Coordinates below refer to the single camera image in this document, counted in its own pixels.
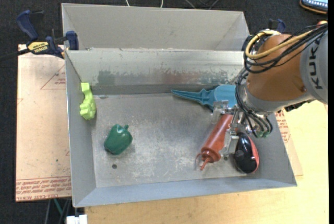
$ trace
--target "yellow clamp label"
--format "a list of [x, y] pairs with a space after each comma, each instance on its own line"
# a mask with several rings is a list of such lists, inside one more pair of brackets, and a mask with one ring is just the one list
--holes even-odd
[[38, 42], [32, 42], [29, 46], [28, 49], [30, 51], [33, 51], [34, 53], [39, 53], [41, 51], [45, 51], [48, 49], [49, 44], [46, 41], [38, 41]]

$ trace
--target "bin floor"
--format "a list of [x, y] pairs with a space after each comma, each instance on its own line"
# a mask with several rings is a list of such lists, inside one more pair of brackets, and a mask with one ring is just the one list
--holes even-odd
[[[92, 146], [97, 187], [244, 176], [232, 159], [200, 171], [211, 111], [171, 94], [94, 96]], [[115, 156], [103, 143], [113, 125], [129, 125], [132, 144]]]

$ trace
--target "orange bottle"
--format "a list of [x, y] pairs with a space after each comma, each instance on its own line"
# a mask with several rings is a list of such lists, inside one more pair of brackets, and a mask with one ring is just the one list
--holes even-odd
[[224, 147], [225, 133], [230, 127], [232, 118], [232, 115], [224, 114], [214, 126], [210, 136], [201, 149], [201, 157], [202, 161], [204, 161], [200, 168], [201, 170], [204, 169], [207, 163], [220, 160], [221, 156], [219, 151]]

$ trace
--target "black computer mouse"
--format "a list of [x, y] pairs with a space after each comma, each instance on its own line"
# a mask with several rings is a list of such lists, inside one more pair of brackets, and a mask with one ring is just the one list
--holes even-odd
[[245, 173], [254, 173], [259, 167], [259, 154], [254, 142], [245, 133], [238, 133], [238, 143], [234, 153], [234, 163]]

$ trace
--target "yellow cable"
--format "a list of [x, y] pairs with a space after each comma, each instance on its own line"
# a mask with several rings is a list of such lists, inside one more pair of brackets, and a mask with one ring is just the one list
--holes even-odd
[[271, 34], [280, 34], [280, 32], [277, 32], [277, 31], [272, 31], [272, 30], [265, 30], [265, 31], [262, 31], [260, 32], [259, 34], [257, 34], [255, 37], [253, 37], [250, 42], [248, 43], [247, 47], [246, 47], [246, 50], [245, 50], [245, 53], [246, 53], [246, 56], [252, 60], [254, 59], [258, 59], [258, 58], [261, 58], [261, 57], [264, 57], [264, 56], [267, 56], [269, 55], [270, 53], [276, 51], [276, 50], [279, 50], [281, 49], [282, 47], [285, 47], [286, 45], [289, 45], [289, 44], [292, 44], [300, 39], [302, 39], [303, 37], [307, 36], [311, 31], [308, 31], [308, 32], [305, 32], [303, 34], [300, 34], [299, 36], [296, 36], [296, 37], [293, 37], [291, 39], [289, 39], [288, 41], [285, 41], [284, 43], [282, 44], [279, 44], [267, 51], [264, 51], [264, 52], [261, 52], [261, 53], [258, 53], [258, 54], [250, 54], [249, 52], [249, 49], [251, 48], [251, 46], [253, 45], [253, 43], [258, 40], [260, 37], [264, 36], [264, 35], [271, 35]]

